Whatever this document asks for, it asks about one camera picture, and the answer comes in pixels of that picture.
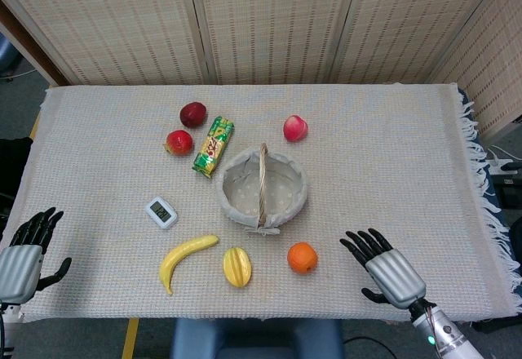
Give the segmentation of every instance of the robotic hand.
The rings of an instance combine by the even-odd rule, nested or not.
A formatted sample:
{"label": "robotic hand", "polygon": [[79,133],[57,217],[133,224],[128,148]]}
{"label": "robotic hand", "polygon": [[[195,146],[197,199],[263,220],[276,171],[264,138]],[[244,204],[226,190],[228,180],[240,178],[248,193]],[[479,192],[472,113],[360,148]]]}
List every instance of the robotic hand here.
{"label": "robotic hand", "polygon": [[43,257],[53,230],[64,215],[64,212],[55,214],[55,211],[56,208],[52,207],[45,212],[38,212],[18,228],[11,244],[0,252],[0,357],[4,350],[10,354],[14,350],[15,337],[24,320],[20,305],[32,299],[36,291],[60,281],[71,265],[68,257],[54,275],[40,278]]}
{"label": "robotic hand", "polygon": [[391,304],[408,309],[414,327],[428,343],[435,346],[436,355],[444,359],[484,359],[442,310],[424,299],[426,283],[408,260],[388,243],[377,230],[357,234],[346,231],[352,240],[340,241],[368,271],[382,294],[368,288],[362,294],[376,304]]}

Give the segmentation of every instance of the yellow banana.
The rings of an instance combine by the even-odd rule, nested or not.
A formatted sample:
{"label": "yellow banana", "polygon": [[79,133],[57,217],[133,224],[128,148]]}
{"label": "yellow banana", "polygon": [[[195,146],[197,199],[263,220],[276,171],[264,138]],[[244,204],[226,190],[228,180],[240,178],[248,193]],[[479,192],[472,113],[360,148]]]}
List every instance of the yellow banana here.
{"label": "yellow banana", "polygon": [[172,279],[172,273],[174,273],[175,266],[195,251],[208,249],[219,242],[219,238],[215,235],[204,235],[202,237],[196,237],[190,241],[186,241],[181,245],[172,249],[168,255],[163,259],[160,265],[160,281],[166,288],[166,292],[172,295],[170,289],[170,279]]}
{"label": "yellow banana", "polygon": [[233,286],[246,286],[252,274],[252,265],[246,252],[240,247],[228,249],[223,256],[223,272]]}

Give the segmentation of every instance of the fake fruit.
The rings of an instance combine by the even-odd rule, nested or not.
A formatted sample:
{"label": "fake fruit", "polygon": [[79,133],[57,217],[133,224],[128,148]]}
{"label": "fake fruit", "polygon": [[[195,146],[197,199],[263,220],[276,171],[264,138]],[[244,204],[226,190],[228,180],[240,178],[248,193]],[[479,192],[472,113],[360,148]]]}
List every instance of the fake fruit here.
{"label": "fake fruit", "polygon": [[185,105],[179,112],[179,119],[188,128],[200,126],[205,121],[206,107],[199,102]]}
{"label": "fake fruit", "polygon": [[300,141],[308,133],[308,124],[300,116],[290,116],[283,125],[283,134],[288,141]]}
{"label": "fake fruit", "polygon": [[317,266],[317,253],[306,242],[294,244],[286,256],[288,265],[297,273],[309,273]]}
{"label": "fake fruit", "polygon": [[192,149],[192,137],[182,130],[171,132],[166,137],[163,147],[174,155],[187,155]]}
{"label": "fake fruit", "polygon": [[204,235],[202,237],[196,237],[190,241],[182,243],[181,245],[172,249],[169,254],[166,255],[160,265],[159,275],[160,281],[163,283],[163,286],[166,288],[166,292],[168,292],[169,295],[172,295],[172,290],[170,289],[170,280],[172,279],[174,268],[179,263],[179,261],[188,255],[191,255],[195,251],[208,249],[218,242],[219,238],[215,235]]}
{"label": "fake fruit", "polygon": [[223,256],[223,272],[233,286],[246,286],[252,274],[252,265],[246,252],[240,247],[228,249]]}

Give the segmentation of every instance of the woven wall panel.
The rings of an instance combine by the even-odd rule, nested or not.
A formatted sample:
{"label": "woven wall panel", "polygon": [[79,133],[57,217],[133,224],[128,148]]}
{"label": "woven wall panel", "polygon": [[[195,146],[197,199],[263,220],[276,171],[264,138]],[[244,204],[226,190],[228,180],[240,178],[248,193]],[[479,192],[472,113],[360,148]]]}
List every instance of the woven wall panel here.
{"label": "woven wall panel", "polygon": [[343,0],[202,1],[219,83],[314,83],[329,71]]}
{"label": "woven wall panel", "polygon": [[475,101],[483,137],[522,115],[522,0],[484,0],[433,82],[457,82]]}
{"label": "woven wall panel", "polygon": [[332,82],[423,82],[480,0],[354,0]]}
{"label": "woven wall panel", "polygon": [[81,84],[203,81],[184,0],[17,1]]}

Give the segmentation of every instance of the basket handle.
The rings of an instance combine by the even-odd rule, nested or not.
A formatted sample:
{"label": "basket handle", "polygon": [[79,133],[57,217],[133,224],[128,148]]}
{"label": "basket handle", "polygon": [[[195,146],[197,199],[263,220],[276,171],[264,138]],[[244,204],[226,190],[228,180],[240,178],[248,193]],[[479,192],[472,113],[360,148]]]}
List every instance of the basket handle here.
{"label": "basket handle", "polygon": [[261,150],[259,151],[259,221],[258,227],[263,227],[267,221],[265,207],[265,192],[266,192],[266,180],[265,174],[267,170],[267,154],[268,148],[265,143],[261,144]]}

